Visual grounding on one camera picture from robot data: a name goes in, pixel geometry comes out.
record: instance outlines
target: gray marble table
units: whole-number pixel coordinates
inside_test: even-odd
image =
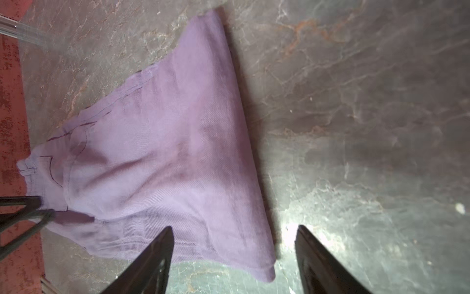
[[[276,241],[276,280],[173,264],[169,294],[301,294],[305,224],[368,289],[470,292],[470,4],[35,0],[20,31],[31,146],[221,6]],[[126,262],[43,233],[46,275],[97,293]]]

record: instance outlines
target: black metal frame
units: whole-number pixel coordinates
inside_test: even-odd
[[[303,225],[295,250],[305,294],[370,294]]]
[[[20,205],[24,205],[24,207],[19,211],[12,214],[0,215],[0,233],[19,221],[38,218],[41,220],[5,246],[0,246],[0,261],[15,251],[24,241],[41,230],[55,217],[55,212],[52,209],[37,210],[41,206],[41,198],[39,196],[0,197],[0,206]]]
[[[173,246],[173,230],[166,227],[101,294],[165,293]]]

